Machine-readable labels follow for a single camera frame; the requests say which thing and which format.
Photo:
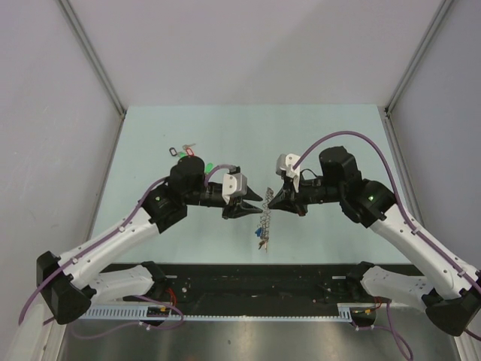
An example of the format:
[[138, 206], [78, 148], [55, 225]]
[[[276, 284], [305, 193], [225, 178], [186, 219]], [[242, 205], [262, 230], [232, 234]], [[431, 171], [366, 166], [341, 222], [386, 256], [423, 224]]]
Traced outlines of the metal disc keyring organiser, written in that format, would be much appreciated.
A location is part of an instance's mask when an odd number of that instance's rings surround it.
[[262, 234], [259, 239], [259, 249], [264, 249], [265, 252], [268, 252], [268, 242], [270, 240], [270, 223], [271, 223], [271, 210], [268, 208], [268, 203], [274, 197], [274, 191], [268, 187], [265, 192], [265, 198], [262, 203], [262, 214], [260, 215], [259, 219], [259, 227], [262, 227]]

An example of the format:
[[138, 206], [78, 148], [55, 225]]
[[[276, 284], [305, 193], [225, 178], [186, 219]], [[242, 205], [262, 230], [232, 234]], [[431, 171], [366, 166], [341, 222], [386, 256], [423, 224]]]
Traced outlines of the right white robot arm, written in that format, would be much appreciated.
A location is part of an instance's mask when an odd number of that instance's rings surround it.
[[303, 217], [308, 205], [338, 203], [352, 222], [383, 237], [421, 272], [408, 276], [361, 262], [346, 276], [348, 296], [356, 302], [377, 296], [408, 305], [425, 312], [446, 334], [462, 335], [480, 310], [480, 272], [438, 240], [430, 240], [389, 188], [362, 177], [355, 157], [344, 147], [320, 153], [322, 175], [313, 179], [304, 179], [294, 167], [299, 160], [293, 153], [279, 156], [276, 173], [283, 187], [269, 209]]

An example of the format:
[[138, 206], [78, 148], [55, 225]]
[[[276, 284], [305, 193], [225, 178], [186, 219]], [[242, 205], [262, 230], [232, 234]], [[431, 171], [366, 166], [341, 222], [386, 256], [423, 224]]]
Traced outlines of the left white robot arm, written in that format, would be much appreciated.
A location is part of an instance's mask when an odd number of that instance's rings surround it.
[[250, 189], [239, 167], [226, 165], [222, 183], [210, 181], [204, 169], [204, 161], [197, 156], [181, 158], [118, 224], [60, 256], [47, 251], [38, 257], [36, 292], [58, 324], [79, 319], [96, 303], [125, 297], [162, 298], [169, 282], [153, 261], [122, 271], [105, 269], [142, 241], [186, 218], [189, 206], [219, 208], [227, 220], [262, 212], [254, 206], [262, 197]]

